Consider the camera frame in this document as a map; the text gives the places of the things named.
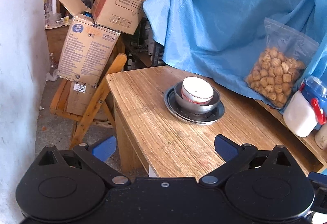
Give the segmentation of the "steel plate with sticker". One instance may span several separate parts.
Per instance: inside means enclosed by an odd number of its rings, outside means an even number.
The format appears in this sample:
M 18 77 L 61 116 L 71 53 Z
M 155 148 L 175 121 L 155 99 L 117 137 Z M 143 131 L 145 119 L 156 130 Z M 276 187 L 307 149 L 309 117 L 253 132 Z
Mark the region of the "steel plate with sticker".
M 175 86 L 168 88 L 168 90 L 164 93 L 164 96 L 163 96 L 164 103 L 165 103 L 167 109 L 172 109 L 174 111 L 181 111 L 181 112 L 189 112 L 189 111 L 181 108 L 177 104 L 177 102 L 175 100 L 175 95 L 174 95 L 174 87 Z M 225 107 L 221 101 L 218 103 L 217 108 L 224 108 L 224 110 L 225 110 Z

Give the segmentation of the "steel bowl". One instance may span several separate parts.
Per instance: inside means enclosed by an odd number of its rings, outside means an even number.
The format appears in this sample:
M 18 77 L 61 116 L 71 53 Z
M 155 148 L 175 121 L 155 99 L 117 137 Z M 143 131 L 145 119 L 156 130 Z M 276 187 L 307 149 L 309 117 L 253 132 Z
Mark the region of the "steel bowl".
M 181 91 L 182 91 L 182 82 L 179 82 L 174 87 L 175 100 L 181 108 L 189 111 L 190 113 L 195 113 L 195 114 L 209 113 L 210 111 L 212 111 L 217 107 L 221 99 L 221 96 L 218 93 L 218 91 L 216 89 L 213 89 L 213 97 L 208 104 L 206 105 L 196 104 L 184 99 L 182 97 Z

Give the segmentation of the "small white red-rimmed bowl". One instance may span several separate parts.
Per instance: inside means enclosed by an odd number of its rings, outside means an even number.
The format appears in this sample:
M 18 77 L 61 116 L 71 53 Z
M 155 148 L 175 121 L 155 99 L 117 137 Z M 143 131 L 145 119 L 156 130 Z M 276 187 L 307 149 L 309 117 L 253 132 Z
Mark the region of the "small white red-rimmed bowl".
M 213 98 L 212 86 L 202 78 L 187 77 L 182 81 L 181 95 L 193 104 L 206 105 Z

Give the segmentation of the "wooden raised shelf board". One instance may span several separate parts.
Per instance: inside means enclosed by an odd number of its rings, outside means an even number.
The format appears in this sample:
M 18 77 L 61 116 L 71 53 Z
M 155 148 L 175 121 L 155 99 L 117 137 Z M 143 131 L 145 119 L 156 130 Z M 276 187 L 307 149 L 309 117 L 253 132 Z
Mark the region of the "wooden raised shelf board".
M 281 124 L 283 124 L 286 128 L 286 124 L 283 120 L 283 116 L 277 109 L 272 108 L 271 106 L 265 104 L 261 100 L 255 100 L 261 107 L 263 107 L 267 112 L 269 112 L 276 120 L 278 120 Z M 317 159 L 317 163 L 314 165 L 314 169 L 316 172 L 320 174 L 326 173 L 326 150 L 322 150 L 318 147 L 315 142 L 315 135 L 317 131 L 313 130 L 307 137 L 299 137 L 294 133 L 293 137 L 300 141 Z

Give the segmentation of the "wooden folding chair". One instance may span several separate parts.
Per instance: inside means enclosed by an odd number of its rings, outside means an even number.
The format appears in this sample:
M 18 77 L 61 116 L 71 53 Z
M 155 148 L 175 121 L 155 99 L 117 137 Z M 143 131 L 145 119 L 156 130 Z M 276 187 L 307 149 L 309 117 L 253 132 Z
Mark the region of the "wooden folding chair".
M 83 138 L 91 125 L 115 128 L 115 118 L 106 103 L 106 98 L 109 95 L 110 90 L 105 78 L 102 79 L 98 87 L 95 89 L 95 93 L 91 97 L 91 100 L 83 115 L 76 115 L 66 111 L 68 95 L 70 93 L 69 84 L 70 81 L 66 79 L 61 81 L 56 93 L 53 96 L 49 110 L 54 115 L 74 121 L 69 145 L 69 149 L 72 149 L 76 145 L 82 143 Z M 99 122 L 95 119 L 95 116 L 100 109 L 103 109 L 107 117 L 107 120 L 104 122 Z

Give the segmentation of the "small patterned white jar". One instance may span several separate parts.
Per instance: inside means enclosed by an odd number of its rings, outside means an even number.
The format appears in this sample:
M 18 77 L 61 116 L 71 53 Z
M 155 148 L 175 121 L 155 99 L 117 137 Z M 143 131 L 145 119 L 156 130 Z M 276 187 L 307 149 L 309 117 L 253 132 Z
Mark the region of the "small patterned white jar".
M 314 140 L 320 149 L 327 149 L 327 124 L 321 126 L 317 134 L 315 134 Z

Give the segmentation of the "plastic bag of biscuits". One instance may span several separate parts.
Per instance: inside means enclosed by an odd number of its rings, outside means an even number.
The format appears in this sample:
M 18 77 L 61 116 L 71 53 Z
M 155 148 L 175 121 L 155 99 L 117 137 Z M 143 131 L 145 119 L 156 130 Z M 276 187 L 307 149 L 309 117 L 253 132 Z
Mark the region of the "plastic bag of biscuits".
M 264 19 L 264 27 L 266 47 L 245 77 L 245 82 L 276 108 L 282 109 L 319 44 L 270 18 Z

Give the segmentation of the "cardboard box V2287-B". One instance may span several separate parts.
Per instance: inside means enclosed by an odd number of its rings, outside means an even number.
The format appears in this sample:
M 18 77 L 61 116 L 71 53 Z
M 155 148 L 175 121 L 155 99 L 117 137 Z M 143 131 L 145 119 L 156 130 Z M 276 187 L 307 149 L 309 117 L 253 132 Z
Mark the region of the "cardboard box V2287-B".
M 73 17 L 58 63 L 59 77 L 95 86 L 120 33 L 96 25 L 85 15 L 90 8 L 82 0 L 58 1 Z

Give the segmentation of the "blue cloth cover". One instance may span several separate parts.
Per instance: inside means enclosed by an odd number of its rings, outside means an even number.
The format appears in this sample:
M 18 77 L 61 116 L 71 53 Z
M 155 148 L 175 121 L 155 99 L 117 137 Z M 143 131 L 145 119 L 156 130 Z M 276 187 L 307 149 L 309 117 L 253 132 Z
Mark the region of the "blue cloth cover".
M 264 48 L 265 18 L 318 43 L 304 75 L 326 80 L 326 0 L 146 0 L 143 9 L 166 64 L 245 97 L 261 99 L 244 78 Z

